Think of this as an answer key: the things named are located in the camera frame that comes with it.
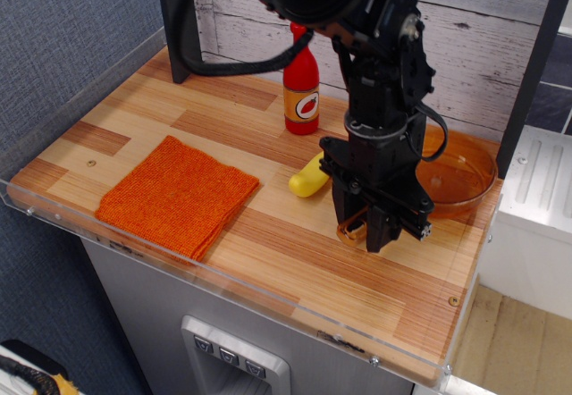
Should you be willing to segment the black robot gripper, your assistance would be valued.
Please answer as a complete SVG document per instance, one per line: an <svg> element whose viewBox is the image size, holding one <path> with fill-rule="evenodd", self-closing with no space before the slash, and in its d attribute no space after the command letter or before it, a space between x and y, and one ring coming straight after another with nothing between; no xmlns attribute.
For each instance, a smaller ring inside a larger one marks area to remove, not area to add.
<svg viewBox="0 0 572 395"><path fill-rule="evenodd" d="M332 179L332 199L339 234L366 234L366 249L378 253L401 234L401 220L379 206L370 206L361 197L362 186L354 177L380 191L394 177L413 171L422 160L426 117L415 114L385 129L360 123L345 116L348 138L323 137L321 169Z"/></svg>

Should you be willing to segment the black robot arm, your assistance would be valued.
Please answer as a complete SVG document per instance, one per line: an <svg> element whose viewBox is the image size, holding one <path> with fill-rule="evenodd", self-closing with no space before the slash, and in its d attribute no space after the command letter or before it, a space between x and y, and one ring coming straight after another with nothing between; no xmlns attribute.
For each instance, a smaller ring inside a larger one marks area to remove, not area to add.
<svg viewBox="0 0 572 395"><path fill-rule="evenodd" d="M340 235L378 252L403 231L429 235L433 201L416 177L434 70L416 0L261 0L269 11L328 37L349 93L346 139L325 137Z"/></svg>

